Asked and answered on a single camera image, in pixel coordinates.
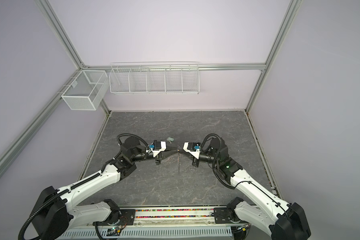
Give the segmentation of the grey perforated ring disc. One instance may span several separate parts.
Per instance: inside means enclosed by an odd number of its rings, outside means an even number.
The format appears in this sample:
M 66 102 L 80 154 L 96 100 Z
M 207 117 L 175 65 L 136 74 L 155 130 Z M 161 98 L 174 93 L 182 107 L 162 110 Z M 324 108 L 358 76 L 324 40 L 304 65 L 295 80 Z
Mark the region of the grey perforated ring disc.
M 177 163 L 178 163 L 178 174 L 180 175 L 180 169 L 181 169 L 181 166 L 180 166 L 180 158 L 181 158 L 181 156 L 180 156 L 180 151 L 178 151 L 178 158 L 177 158 Z

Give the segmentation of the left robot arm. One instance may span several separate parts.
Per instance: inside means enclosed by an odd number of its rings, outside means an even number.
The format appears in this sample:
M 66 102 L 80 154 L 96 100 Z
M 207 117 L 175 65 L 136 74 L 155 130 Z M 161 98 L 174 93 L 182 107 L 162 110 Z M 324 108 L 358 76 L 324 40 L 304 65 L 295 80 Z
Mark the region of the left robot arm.
M 93 206 L 78 205 L 105 187 L 125 179 L 136 170 L 136 162 L 155 160 L 156 164 L 160 164 L 162 160 L 178 152 L 178 148 L 168 147 L 165 141 L 148 144 L 134 134 L 120 134 L 117 141 L 119 152 L 105 162 L 99 171 L 59 189 L 52 186 L 44 189 L 21 227 L 18 239 L 25 238 L 30 225 L 38 233 L 37 240 L 55 240 L 68 229 L 86 223 L 116 223 L 120 210 L 112 200 L 104 200 Z

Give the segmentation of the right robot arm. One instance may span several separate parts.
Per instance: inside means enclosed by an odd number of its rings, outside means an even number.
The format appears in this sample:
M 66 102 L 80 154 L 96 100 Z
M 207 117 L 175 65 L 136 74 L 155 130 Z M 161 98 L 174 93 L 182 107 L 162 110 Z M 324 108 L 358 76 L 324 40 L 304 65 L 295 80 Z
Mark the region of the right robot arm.
M 235 198 L 228 205 L 236 220 L 262 230 L 273 240 L 307 240 L 312 235 L 304 209 L 288 203 L 258 183 L 229 155 L 225 141 L 217 134 L 208 134 L 202 143 L 185 142 L 182 151 L 193 160 L 210 163 L 215 177 L 226 188 L 239 190 L 254 205 Z

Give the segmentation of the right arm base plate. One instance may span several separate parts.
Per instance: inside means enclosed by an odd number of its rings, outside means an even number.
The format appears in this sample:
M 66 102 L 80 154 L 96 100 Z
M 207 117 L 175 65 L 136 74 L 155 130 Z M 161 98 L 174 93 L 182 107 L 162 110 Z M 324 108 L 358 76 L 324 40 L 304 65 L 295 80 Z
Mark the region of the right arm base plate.
M 227 207 L 217 207 L 213 209 L 212 216 L 216 224 L 248 224 L 249 222 L 240 220 L 234 210 Z

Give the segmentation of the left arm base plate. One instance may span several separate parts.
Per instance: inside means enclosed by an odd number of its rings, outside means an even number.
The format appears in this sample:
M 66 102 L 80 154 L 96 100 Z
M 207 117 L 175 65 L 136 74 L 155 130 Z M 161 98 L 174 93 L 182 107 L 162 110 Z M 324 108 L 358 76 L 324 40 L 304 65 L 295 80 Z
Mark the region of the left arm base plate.
M 121 209 L 119 211 L 112 211 L 110 216 L 103 221 L 98 222 L 99 226 L 130 226 L 135 220 L 135 209 Z

